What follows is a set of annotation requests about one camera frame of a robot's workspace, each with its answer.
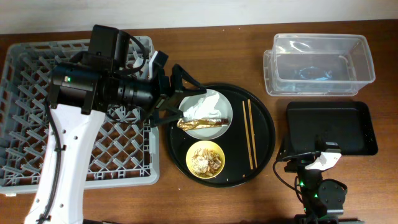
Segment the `wooden table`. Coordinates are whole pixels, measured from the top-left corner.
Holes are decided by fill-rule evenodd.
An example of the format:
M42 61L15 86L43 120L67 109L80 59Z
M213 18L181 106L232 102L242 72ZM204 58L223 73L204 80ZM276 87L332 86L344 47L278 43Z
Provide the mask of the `wooden table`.
M277 33L362 34L368 39L376 81L352 98L281 98L265 91L262 55L271 49ZM336 167L324 173L345 183L349 192L343 218L367 223L398 222L398 21L322 22L258 26L186 29L130 30L148 35L157 50L179 63L202 83L223 82L245 88L258 96L275 123L278 149L287 133L285 109L294 100L363 101L371 111L379 153L375 156L342 157ZM0 62L13 43L89 39L90 32L0 35ZM84 216L90 220L120 223L273 223L303 213L295 193L278 181L269 164L255 179L228 189L214 189L185 177L171 161L160 129L160 179L142 187L87 190ZM294 174L282 178L293 183ZM21 223L34 194L0 196L1 223Z

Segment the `clear plastic container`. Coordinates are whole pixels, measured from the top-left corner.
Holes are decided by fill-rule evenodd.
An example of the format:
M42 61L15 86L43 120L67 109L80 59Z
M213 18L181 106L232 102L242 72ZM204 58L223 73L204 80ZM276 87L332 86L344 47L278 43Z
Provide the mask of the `clear plastic container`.
M264 78L272 96L353 96L376 77L362 35L277 34Z

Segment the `white tissue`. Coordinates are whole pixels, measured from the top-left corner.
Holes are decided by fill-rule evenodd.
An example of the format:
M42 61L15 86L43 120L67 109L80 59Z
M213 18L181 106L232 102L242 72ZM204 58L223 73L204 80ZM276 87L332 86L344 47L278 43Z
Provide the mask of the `white tissue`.
M200 98L195 106L191 106L188 110L183 112L184 121L192 121L194 119L221 118L221 112L214 109L219 98L220 95L218 93Z

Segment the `white wall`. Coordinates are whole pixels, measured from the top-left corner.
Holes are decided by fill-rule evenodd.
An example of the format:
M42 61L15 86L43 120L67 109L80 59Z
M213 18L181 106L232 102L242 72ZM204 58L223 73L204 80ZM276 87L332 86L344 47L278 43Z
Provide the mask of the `white wall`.
M0 34L398 19L398 0L0 0Z

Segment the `white plate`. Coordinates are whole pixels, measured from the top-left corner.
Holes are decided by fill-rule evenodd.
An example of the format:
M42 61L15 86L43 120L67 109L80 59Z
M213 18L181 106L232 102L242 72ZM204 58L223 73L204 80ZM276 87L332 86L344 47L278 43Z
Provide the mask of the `white plate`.
M228 99L224 95L222 95L221 93L219 93L215 90L207 89L207 93L205 93L205 94L185 97L181 101L180 106L178 108L179 108L179 110L184 112L184 111L188 110L191 106L195 106L195 104L198 103L200 98L203 98L205 96L214 95L215 93L218 93L220 95L220 98L218 99L215 109L219 110L221 112L221 118L228 118L228 125L222 126L222 127L217 127L217 128L203 128L203 129L185 131L191 137L201 139L201 140L210 140L210 139L218 138L222 134L224 134L226 132L226 130L228 130L229 126L231 125L232 116L233 116L231 103L229 103Z

